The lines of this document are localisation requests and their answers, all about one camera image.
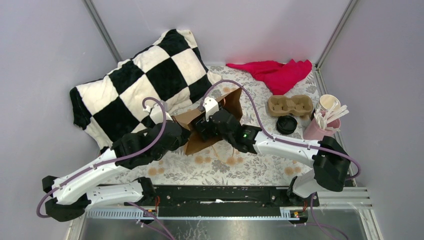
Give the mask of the brown paper bag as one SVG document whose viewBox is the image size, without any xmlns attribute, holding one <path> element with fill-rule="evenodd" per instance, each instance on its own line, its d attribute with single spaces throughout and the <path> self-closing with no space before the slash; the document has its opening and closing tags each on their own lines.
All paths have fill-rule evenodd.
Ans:
<svg viewBox="0 0 424 240">
<path fill-rule="evenodd" d="M 198 153 L 221 140 L 236 142 L 242 128 L 241 94 L 242 89 L 237 88 L 218 98 L 207 97 L 205 110 L 196 108 L 173 116 L 177 123 L 190 131 L 183 148 L 185 155 Z"/>
</svg>

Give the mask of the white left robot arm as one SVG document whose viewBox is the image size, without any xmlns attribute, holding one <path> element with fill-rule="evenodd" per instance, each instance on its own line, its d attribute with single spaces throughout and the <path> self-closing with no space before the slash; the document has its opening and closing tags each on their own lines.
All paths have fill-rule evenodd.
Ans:
<svg viewBox="0 0 424 240">
<path fill-rule="evenodd" d="M 63 177 L 46 176 L 42 187 L 46 196 L 37 206 L 37 215 L 67 222 L 93 207 L 140 202 L 152 204 L 156 191 L 148 177 L 115 185 L 103 182 L 136 167 L 159 161 L 168 152 L 185 145 L 191 132 L 167 120 L 153 128 L 125 134 L 96 159 Z"/>
</svg>

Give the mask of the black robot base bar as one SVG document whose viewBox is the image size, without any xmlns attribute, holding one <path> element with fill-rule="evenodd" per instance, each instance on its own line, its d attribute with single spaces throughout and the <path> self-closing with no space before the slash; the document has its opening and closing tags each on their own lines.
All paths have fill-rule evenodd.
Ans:
<svg viewBox="0 0 424 240">
<path fill-rule="evenodd" d="M 308 219 L 308 209 L 320 205 L 317 196 L 298 198 L 277 186 L 153 185 L 139 177 L 141 199 L 135 204 L 148 207 L 159 218 L 174 219 Z"/>
</svg>

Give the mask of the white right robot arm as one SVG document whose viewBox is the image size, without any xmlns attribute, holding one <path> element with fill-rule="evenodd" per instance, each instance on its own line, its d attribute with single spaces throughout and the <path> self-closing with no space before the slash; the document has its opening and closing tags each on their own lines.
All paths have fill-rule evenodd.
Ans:
<svg viewBox="0 0 424 240">
<path fill-rule="evenodd" d="M 293 206 L 301 205 L 313 193 L 344 189 L 351 162 L 332 137 L 301 140 L 268 134 L 258 126 L 241 124 L 225 109 L 197 117 L 193 128 L 203 141 L 217 137 L 242 153 L 283 157 L 309 166 L 311 170 L 295 176 L 286 190 L 287 201 Z"/>
</svg>

